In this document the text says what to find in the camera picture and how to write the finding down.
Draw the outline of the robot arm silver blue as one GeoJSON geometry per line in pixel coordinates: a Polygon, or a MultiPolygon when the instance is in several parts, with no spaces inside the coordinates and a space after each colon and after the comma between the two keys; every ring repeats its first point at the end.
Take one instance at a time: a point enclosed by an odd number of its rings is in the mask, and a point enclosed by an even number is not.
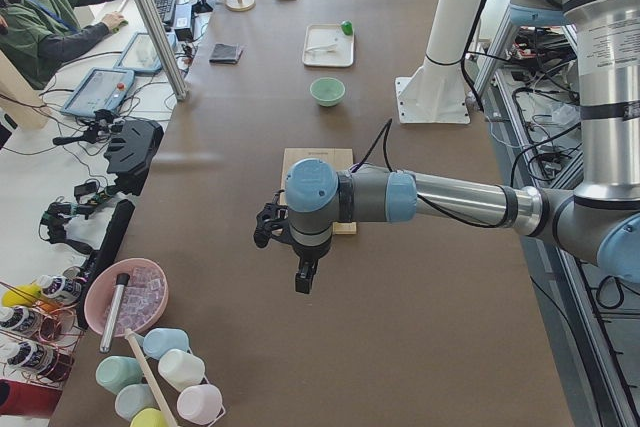
{"type": "Polygon", "coordinates": [[[583,178],[572,190],[494,186],[357,165],[296,162],[259,213],[255,244],[290,245],[297,291],[310,291],[337,222],[403,222],[418,213],[511,228],[629,282],[639,279],[639,0],[511,0],[520,25],[577,31],[583,178]]]}

